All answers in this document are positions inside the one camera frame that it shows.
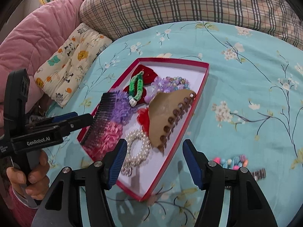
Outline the person's left hand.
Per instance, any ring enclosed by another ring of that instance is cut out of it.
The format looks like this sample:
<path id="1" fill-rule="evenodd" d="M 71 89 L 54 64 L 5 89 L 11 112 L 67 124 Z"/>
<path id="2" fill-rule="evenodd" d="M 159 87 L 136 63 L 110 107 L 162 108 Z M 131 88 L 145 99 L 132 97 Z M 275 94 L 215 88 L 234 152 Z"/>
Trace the person's left hand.
<path id="1" fill-rule="evenodd" d="M 22 171 L 13 167 L 8 167 L 6 173 L 12 188 L 21 196 L 24 197 L 25 195 L 21 185 L 28 180 L 30 185 L 25 189 L 26 194 L 35 200 L 43 200 L 49 189 L 49 178 L 47 176 L 49 168 L 48 156 L 41 150 L 39 164 L 29 173 L 28 177 Z"/>

